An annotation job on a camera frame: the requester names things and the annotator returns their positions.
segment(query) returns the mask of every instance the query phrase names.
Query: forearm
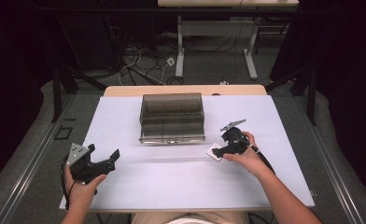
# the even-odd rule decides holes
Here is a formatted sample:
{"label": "forearm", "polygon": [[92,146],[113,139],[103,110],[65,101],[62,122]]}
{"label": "forearm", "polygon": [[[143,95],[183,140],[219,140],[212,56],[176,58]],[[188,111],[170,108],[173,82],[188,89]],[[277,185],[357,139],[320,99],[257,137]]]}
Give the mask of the forearm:
{"label": "forearm", "polygon": [[85,216],[87,215],[88,207],[82,207],[81,204],[77,206],[72,205],[69,208],[66,216],[64,217],[63,224],[82,224],[84,223]]}
{"label": "forearm", "polygon": [[258,179],[279,223],[320,223],[314,213],[274,173],[262,172]]}

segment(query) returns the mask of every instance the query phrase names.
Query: black curtain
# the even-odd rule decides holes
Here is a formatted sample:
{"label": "black curtain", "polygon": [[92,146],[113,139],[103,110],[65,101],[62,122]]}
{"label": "black curtain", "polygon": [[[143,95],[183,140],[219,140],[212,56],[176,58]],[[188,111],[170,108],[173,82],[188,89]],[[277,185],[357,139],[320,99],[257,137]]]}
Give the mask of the black curtain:
{"label": "black curtain", "polygon": [[20,1],[0,1],[0,172],[37,117],[40,87],[51,80],[23,9]]}
{"label": "black curtain", "polygon": [[295,19],[270,78],[283,78],[317,56],[317,90],[328,98],[338,144],[366,186],[366,3],[300,4],[300,9],[336,14],[327,19]]}

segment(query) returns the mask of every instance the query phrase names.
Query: white tabletop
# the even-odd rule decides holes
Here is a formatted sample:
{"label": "white tabletop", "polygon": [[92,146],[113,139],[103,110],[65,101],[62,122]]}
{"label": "white tabletop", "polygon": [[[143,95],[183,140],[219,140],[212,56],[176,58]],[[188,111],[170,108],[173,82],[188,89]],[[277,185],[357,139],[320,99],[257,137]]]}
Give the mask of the white tabletop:
{"label": "white tabletop", "polygon": [[[205,141],[193,145],[140,144],[142,97],[101,97],[83,146],[93,162],[120,149],[116,170],[98,187],[90,211],[211,211],[271,209],[259,181],[239,164],[214,161],[206,151],[226,146],[219,129],[240,119],[276,174],[307,206],[314,206],[303,173],[270,96],[203,96]],[[64,199],[60,205],[64,209]]]}
{"label": "white tabletop", "polygon": [[295,7],[298,0],[158,0],[159,7]]}

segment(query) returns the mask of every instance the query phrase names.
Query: person's left hand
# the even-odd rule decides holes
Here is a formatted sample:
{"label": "person's left hand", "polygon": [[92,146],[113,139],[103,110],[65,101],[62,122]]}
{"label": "person's left hand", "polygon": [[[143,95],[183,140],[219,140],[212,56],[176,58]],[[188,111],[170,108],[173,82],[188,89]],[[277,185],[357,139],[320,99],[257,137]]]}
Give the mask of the person's left hand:
{"label": "person's left hand", "polygon": [[98,185],[106,179],[106,175],[99,175],[93,179],[89,184],[84,185],[81,182],[76,181],[70,173],[70,166],[66,166],[65,168],[65,178],[66,178],[66,190],[69,195],[69,207],[80,207],[81,209],[85,209],[87,211],[90,208],[92,203],[93,194],[98,187]]}

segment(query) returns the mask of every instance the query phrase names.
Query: human hand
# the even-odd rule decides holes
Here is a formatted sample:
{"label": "human hand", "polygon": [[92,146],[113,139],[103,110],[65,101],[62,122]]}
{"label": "human hand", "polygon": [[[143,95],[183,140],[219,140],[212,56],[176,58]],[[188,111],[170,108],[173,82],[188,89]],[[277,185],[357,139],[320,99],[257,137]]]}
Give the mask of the human hand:
{"label": "human hand", "polygon": [[[248,132],[243,132],[243,134],[246,135],[248,142],[256,147],[255,137],[253,134]],[[255,177],[258,177],[261,172],[269,170],[261,160],[260,156],[251,147],[248,147],[242,155],[226,153],[223,155],[223,158],[227,161],[236,161],[240,163]]]}
{"label": "human hand", "polygon": [[70,166],[65,166],[65,178],[65,188],[69,195],[69,207],[87,212],[92,203],[93,194],[96,188],[106,179],[106,175],[99,175],[89,184],[84,185],[80,181],[75,182],[70,173]]}

